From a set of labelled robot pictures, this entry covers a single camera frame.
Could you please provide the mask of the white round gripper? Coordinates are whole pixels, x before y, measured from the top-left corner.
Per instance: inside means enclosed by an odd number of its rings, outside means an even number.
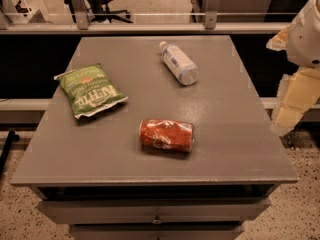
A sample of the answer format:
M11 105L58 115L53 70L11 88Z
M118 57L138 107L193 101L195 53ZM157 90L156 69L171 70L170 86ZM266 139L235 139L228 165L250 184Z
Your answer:
M299 67L284 74L277 91L272 122L279 128L294 128L320 99L320 11L319 0L308 0L293 19L266 44L273 51L286 50L287 59Z

